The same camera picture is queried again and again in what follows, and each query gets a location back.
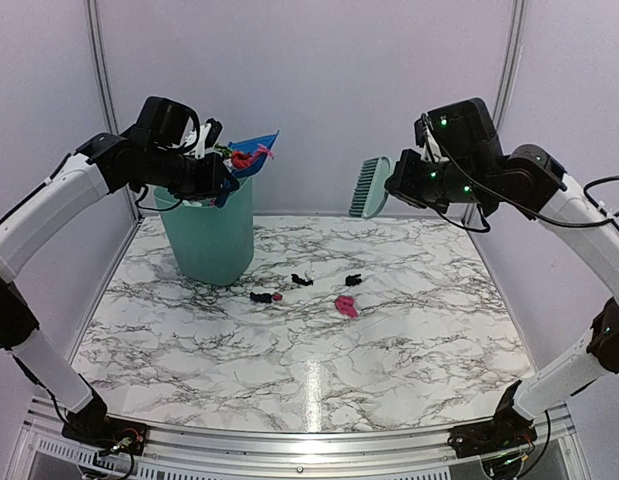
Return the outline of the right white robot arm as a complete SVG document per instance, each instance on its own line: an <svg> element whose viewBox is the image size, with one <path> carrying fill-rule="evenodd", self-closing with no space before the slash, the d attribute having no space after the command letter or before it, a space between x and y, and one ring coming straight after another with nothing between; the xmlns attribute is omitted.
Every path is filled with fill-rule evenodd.
<svg viewBox="0 0 619 480"><path fill-rule="evenodd" d="M423 113L414 133L417 147L402 151L385 182L389 195L439 217L452 204L473 204L482 218L508 204L558 237L611 294L572 347L505 390L484 428L485 440L504 448L554 404L619 374L619 225L543 148L504 153L480 98Z"/></svg>

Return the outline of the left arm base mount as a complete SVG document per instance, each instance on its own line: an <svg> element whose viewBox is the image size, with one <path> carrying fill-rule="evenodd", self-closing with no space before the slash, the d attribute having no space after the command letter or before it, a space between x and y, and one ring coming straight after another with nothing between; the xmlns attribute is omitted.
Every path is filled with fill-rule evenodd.
<svg viewBox="0 0 619 480"><path fill-rule="evenodd" d="M134 456L144 452L148 432L144 423L110 416L95 390L91 390L90 401L78 413L67 410L62 429L65 438L109 450L118 445Z"/></svg>

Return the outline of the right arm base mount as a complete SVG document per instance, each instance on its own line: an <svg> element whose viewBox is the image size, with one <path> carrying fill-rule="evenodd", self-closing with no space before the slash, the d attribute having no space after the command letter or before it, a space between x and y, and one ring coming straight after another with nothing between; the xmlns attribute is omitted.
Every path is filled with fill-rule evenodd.
<svg viewBox="0 0 619 480"><path fill-rule="evenodd" d="M490 419L456 426L449 431L447 444L458 458L530 445L537 440L533 421L514 410L514 395L521 383L518 380L505 390Z"/></svg>

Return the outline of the blue plastic dustpan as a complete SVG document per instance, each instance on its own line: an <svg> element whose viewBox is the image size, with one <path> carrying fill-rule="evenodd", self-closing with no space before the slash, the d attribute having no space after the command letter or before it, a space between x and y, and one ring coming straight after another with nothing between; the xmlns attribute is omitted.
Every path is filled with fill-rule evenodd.
<svg viewBox="0 0 619 480"><path fill-rule="evenodd" d="M219 153L229 173L240 183L258 174L269 159L274 159L273 146L280 134L264 135L227 145L216 144L214 153Z"/></svg>

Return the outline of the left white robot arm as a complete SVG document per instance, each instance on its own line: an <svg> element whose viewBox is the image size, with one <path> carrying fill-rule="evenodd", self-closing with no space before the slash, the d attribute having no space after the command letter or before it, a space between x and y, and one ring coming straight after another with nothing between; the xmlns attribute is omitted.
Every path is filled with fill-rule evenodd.
<svg viewBox="0 0 619 480"><path fill-rule="evenodd" d="M162 187L188 202L237 190L238 180L212 150L222 130L220 121L201 121L187 105L150 96L123 133L86 140L0 218L0 347L66 408L68 428L95 445L115 436L108 407L43 333L16 280L76 217L123 188L144 194Z"/></svg>

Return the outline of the teal hand brush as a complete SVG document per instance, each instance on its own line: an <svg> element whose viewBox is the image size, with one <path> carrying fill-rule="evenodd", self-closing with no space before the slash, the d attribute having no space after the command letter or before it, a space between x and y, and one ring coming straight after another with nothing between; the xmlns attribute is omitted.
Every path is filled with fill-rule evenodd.
<svg viewBox="0 0 619 480"><path fill-rule="evenodd" d="M386 156L363 162L348 210L350 217L371 219L381 213L388 199L385 182L392 168L392 160Z"/></svg>

